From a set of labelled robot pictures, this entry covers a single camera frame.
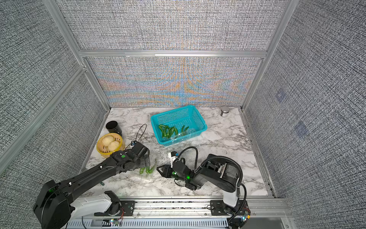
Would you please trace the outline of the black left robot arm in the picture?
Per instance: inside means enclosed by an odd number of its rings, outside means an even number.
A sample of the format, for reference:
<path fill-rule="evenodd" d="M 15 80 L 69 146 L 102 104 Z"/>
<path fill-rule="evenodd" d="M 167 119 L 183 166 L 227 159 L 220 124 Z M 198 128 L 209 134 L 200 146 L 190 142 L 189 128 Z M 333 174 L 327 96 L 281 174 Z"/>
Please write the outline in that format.
<path fill-rule="evenodd" d="M 103 162 L 79 175 L 59 183 L 54 180 L 45 183 L 33 205 L 41 228 L 60 229 L 76 211 L 71 204 L 79 196 L 110 177 L 145 167 L 150 163 L 149 155 L 149 149 L 135 141 L 131 149 L 113 152 Z"/>

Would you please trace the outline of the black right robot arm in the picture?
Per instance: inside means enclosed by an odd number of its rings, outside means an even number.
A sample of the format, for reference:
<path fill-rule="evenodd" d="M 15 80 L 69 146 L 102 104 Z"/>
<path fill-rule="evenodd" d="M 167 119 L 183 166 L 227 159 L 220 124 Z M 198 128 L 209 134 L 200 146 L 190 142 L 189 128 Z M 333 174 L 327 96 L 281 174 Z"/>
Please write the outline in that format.
<path fill-rule="evenodd" d="M 251 211 L 244 197 L 240 197 L 240 188 L 243 186 L 243 172 L 234 160 L 225 156 L 209 154 L 206 160 L 196 169 L 190 169 L 185 164 L 185 159 L 178 155 L 171 156 L 170 165 L 156 168 L 164 178 L 182 181 L 184 188 L 197 191 L 206 183 L 211 183 L 223 192 L 223 199 L 211 201 L 209 209 L 214 216 L 230 215 L 243 216 L 246 221 Z"/>

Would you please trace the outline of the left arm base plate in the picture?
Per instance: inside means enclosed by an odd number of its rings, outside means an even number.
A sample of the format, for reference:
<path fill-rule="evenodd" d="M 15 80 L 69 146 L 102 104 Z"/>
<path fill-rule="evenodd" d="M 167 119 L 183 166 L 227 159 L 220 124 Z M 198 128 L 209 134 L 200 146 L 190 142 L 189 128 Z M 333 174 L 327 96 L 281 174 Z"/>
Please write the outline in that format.
<path fill-rule="evenodd" d="M 112 205 L 107 209 L 106 212 L 97 212 L 94 213 L 94 216 L 105 216 L 105 217 L 120 217 L 124 216 L 132 216 L 135 209 L 135 201 L 134 200 L 122 200 L 119 204 L 112 203 Z"/>

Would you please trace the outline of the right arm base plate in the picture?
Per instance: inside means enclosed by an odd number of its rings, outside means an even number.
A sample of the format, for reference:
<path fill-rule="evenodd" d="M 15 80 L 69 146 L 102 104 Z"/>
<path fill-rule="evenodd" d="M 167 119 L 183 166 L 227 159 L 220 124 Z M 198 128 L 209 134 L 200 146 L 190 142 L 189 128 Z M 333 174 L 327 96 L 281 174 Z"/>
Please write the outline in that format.
<path fill-rule="evenodd" d="M 228 216 L 226 205 L 222 200 L 211 200 L 208 205 L 212 216 Z"/>

